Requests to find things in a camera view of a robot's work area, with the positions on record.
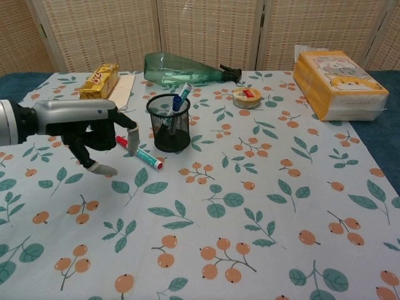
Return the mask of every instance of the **woven panel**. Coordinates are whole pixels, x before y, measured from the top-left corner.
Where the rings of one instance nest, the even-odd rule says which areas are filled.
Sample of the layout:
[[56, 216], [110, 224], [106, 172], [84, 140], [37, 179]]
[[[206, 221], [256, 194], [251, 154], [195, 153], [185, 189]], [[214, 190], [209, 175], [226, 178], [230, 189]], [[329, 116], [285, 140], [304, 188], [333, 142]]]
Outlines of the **woven panel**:
[[273, 1], [262, 69], [293, 69], [294, 45], [343, 50], [357, 63], [384, 0]]
[[160, 0], [166, 52], [210, 66], [254, 69], [263, 2]]
[[152, 0], [42, 0], [70, 72], [90, 72], [102, 63], [142, 70], [144, 55], [160, 50]]
[[392, 13], [375, 53], [367, 67], [368, 70], [400, 69], [400, 2]]
[[25, 0], [1, 0], [0, 76], [54, 68]]

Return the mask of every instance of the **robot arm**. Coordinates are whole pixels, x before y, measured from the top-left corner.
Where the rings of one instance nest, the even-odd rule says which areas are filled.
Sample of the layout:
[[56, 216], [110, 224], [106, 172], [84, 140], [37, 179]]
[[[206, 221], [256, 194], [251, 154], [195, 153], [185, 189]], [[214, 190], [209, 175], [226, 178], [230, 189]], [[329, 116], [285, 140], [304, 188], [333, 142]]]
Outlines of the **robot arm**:
[[116, 170], [89, 157], [85, 146], [104, 151], [115, 147], [114, 123], [128, 131], [128, 151], [139, 146], [137, 124], [103, 99], [39, 101], [32, 108], [0, 100], [0, 146], [21, 144], [33, 134], [61, 136], [79, 162], [92, 173], [115, 175]]

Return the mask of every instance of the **biscuit box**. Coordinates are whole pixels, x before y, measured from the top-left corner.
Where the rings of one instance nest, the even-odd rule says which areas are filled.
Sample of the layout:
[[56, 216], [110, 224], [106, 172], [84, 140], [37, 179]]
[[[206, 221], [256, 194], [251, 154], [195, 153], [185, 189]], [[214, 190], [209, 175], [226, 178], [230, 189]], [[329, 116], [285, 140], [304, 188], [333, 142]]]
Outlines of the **biscuit box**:
[[80, 99], [107, 99], [118, 82], [118, 64], [103, 64], [79, 90]]

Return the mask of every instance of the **small round can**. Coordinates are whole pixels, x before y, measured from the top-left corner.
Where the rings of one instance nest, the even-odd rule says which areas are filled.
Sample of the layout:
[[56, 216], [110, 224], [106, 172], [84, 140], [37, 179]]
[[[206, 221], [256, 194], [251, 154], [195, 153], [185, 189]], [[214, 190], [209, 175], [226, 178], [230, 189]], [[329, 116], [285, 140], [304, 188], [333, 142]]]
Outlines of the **small round can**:
[[261, 93], [252, 87], [240, 87], [233, 91], [233, 104], [239, 108], [251, 109], [259, 106]]

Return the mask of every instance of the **pen cup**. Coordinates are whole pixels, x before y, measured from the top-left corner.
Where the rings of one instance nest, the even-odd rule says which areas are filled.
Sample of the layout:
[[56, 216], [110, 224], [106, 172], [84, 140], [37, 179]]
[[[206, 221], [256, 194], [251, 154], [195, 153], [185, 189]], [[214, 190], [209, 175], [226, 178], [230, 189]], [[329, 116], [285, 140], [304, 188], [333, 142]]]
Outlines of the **pen cup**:
[[189, 100], [182, 103], [179, 112], [168, 115], [176, 95], [161, 94], [151, 98], [146, 105], [151, 117], [154, 145], [163, 152], [179, 152], [190, 144]]

